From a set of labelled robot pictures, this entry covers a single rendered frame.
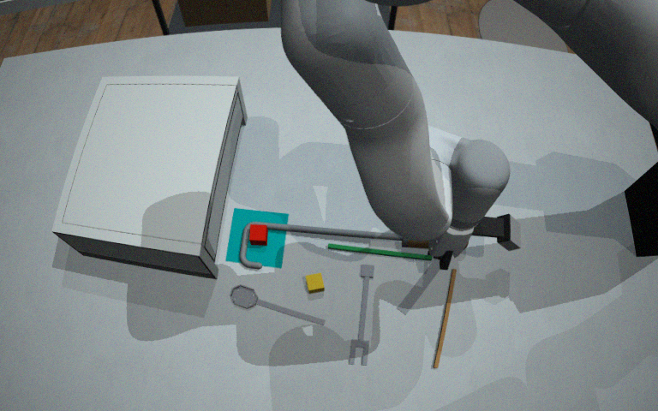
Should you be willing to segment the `teal square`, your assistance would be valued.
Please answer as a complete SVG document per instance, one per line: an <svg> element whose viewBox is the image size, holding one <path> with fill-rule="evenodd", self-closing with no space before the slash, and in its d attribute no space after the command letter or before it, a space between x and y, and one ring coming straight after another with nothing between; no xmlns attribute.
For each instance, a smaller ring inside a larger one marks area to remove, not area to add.
<svg viewBox="0 0 658 411"><path fill-rule="evenodd" d="M242 233L251 222L288 223L289 214L234 208L226 261L241 263L239 258ZM262 266L282 268L286 231L268 230L267 246L251 245L248 237L246 259L260 262Z"/></svg>

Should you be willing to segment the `yellow block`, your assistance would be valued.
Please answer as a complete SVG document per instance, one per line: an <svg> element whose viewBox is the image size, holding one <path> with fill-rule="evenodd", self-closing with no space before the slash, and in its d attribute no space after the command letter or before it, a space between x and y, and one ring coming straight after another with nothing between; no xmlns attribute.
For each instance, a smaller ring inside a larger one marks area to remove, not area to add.
<svg viewBox="0 0 658 411"><path fill-rule="evenodd" d="M321 273L306 276L308 292L310 294L325 290Z"/></svg>

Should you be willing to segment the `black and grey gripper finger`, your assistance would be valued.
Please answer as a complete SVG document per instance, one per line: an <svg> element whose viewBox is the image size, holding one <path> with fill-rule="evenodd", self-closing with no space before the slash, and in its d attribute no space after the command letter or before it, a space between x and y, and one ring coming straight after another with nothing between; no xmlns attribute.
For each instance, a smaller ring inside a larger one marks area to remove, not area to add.
<svg viewBox="0 0 658 411"><path fill-rule="evenodd" d="M434 259L440 259L440 269L448 270L449 264L451 262L453 251L446 251L444 255L439 257L434 257Z"/></svg>

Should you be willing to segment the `tan thin rod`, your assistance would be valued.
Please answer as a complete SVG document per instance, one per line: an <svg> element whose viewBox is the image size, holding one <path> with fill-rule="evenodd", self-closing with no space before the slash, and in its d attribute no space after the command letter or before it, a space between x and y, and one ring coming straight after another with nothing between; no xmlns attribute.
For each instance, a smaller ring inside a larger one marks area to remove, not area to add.
<svg viewBox="0 0 658 411"><path fill-rule="evenodd" d="M443 347L443 342L444 342L445 333L446 333L446 326L447 326L447 321L448 321L451 302L452 302L452 293L453 293L453 288L454 288L454 283L455 283L456 272L457 272L457 269L452 269L451 280L450 280L450 285L449 285L449 290L448 290L448 296L447 296L447 300L446 300L446 309L445 309L443 323L442 323L442 327L441 327L439 344L438 344L438 348L437 348L437 352L436 352L436 356L435 356L435 360L434 360L434 368L438 368L439 363L440 363L440 355L441 355L441 351L442 351L442 347Z"/></svg>

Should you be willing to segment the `wooden tool handle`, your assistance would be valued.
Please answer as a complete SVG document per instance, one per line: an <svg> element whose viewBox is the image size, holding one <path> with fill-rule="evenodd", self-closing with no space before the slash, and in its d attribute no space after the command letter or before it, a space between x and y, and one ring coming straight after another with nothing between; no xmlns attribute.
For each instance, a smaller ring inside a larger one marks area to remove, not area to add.
<svg viewBox="0 0 658 411"><path fill-rule="evenodd" d="M360 230L349 230L349 229L330 229L330 228L320 228L320 227L310 227L310 226L301 226L301 225L291 225L291 224L281 224L281 223L264 223L264 222L251 222L248 223L242 233L242 244L240 249L240 260L241 263L253 269L261 269L262 263L252 262L246 259L247 247L248 247L248 237L250 232L250 224L266 225L267 229L274 230L283 230L283 231L292 231L292 232L302 232L302 233L311 233L311 234L321 234L321 235L340 235L340 236L349 236L349 237L360 237L360 238L371 238L371 239L381 239L381 240L393 240L393 241L402 241L402 247L413 247L413 248L426 248L428 249L429 241L412 241L403 238L397 234L392 233L380 233L380 232L370 232L370 231L360 231Z"/></svg>

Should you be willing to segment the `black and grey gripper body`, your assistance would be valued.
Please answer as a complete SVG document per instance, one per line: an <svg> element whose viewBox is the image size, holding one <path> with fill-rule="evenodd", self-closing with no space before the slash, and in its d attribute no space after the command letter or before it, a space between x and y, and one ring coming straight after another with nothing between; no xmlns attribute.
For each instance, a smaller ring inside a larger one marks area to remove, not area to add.
<svg viewBox="0 0 658 411"><path fill-rule="evenodd" d="M452 226L441 237L429 241L428 250L431 256L439 257L446 251L453 251L456 258L466 247L474 227L470 229L456 229Z"/></svg>

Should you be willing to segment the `red block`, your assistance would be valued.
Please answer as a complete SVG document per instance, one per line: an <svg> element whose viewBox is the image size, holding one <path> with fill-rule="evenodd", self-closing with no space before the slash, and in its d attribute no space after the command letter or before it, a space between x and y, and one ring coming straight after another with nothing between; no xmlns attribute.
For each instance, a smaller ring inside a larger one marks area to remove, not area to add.
<svg viewBox="0 0 658 411"><path fill-rule="evenodd" d="M249 240L251 245L267 246L268 229L266 225L250 224Z"/></svg>

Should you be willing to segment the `long green bar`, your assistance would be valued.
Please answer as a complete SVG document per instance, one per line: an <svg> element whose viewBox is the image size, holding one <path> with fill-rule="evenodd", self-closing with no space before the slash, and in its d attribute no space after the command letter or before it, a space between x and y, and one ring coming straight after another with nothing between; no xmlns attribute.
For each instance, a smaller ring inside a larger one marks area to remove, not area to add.
<svg viewBox="0 0 658 411"><path fill-rule="evenodd" d="M401 253L401 252L393 252L393 251L386 251L386 250L379 250L379 249L372 249L365 247L352 247L352 246L345 246L345 245L338 245L331 243L328 243L328 248L342 250L342 251L356 252L356 253L370 253L370 254L385 255L385 256L392 256L399 258L407 258L407 259L432 260L432 257L430 255L416 254L416 253Z"/></svg>

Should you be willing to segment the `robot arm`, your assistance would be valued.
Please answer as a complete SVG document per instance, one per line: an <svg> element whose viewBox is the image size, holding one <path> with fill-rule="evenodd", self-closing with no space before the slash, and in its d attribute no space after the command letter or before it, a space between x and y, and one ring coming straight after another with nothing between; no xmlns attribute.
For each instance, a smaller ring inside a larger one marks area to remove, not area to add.
<svg viewBox="0 0 658 411"><path fill-rule="evenodd" d="M344 127L369 204L388 229L431 241L450 225L474 227L472 235L519 249L513 216L484 217L509 181L506 155L490 141L428 125L421 90L378 8L429 1L281 0L284 53ZM658 130L658 0L513 1Z"/></svg>

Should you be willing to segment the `grey spoon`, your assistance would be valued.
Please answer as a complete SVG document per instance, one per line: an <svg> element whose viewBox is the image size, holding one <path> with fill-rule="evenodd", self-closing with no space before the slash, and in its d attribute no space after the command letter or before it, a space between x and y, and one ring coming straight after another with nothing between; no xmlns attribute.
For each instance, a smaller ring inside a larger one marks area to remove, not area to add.
<svg viewBox="0 0 658 411"><path fill-rule="evenodd" d="M275 310L275 311L278 311L278 312L281 312L281 313L286 313L286 314L289 314L291 316L294 316L294 317L297 317L297 318L300 318L300 319L305 319L307 321L314 322L316 324L324 325L324 323L325 323L324 319L319 319L319 318L316 318L316 317L313 317L313 316L310 316L310 315L307 315L307 314L304 314L304 313L299 313L297 311L293 311L293 310L290 310L288 308L272 304L270 302L260 300L260 299L258 299L258 296L255 293L254 289L252 289L250 287L247 287L247 286L244 286L244 285L240 284L240 285L237 285L236 287L233 287L233 288L230 292L230 298L232 299L232 301L235 305L238 305L240 307L244 307L244 308L248 309L248 308L251 308L251 307L253 307L254 305L257 304L257 305L267 307L267 308L270 308L272 310ZM239 289L239 290L237 290L237 289ZM253 293L254 293L254 296L253 296ZM234 298L236 298L236 300ZM252 305L249 305L249 303L252 304Z"/></svg>

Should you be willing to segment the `grey combination wrench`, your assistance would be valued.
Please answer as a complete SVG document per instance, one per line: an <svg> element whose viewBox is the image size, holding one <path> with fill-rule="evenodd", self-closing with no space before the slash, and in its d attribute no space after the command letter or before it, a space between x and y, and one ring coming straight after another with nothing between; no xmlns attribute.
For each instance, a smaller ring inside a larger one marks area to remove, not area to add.
<svg viewBox="0 0 658 411"><path fill-rule="evenodd" d="M374 277L374 265L362 265L361 277L364 277L364 285L363 285L363 295L362 295L362 311L361 311L361 320L360 320L360 328L359 328L359 337L358 340L352 340L351 351L350 351L350 364L354 365L355 363L356 348L364 348L362 364L366 366L368 363L369 341L363 341L363 337L364 337L366 311L367 311L367 303L368 303L369 278Z"/></svg>

